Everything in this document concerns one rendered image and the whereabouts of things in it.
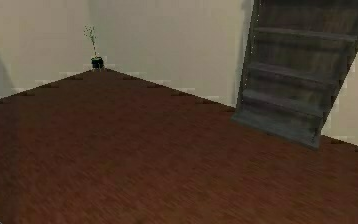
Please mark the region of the house plant in black pot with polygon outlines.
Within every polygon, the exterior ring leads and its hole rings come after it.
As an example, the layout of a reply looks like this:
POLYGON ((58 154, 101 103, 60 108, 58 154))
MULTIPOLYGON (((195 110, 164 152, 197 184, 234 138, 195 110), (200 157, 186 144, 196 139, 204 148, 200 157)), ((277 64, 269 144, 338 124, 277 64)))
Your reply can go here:
POLYGON ((96 36, 95 36, 95 27, 86 26, 83 31, 84 35, 89 39, 92 44, 94 55, 91 57, 91 65, 93 70, 101 70, 104 68, 104 60, 98 54, 96 48, 96 36))

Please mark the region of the dark wooden shelf unit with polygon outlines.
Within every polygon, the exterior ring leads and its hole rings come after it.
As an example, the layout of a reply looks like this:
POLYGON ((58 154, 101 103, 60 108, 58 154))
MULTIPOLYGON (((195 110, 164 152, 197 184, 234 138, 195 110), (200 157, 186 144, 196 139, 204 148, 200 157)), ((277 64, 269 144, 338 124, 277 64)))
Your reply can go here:
POLYGON ((313 149, 358 52, 358 0, 254 0, 232 119, 313 149))

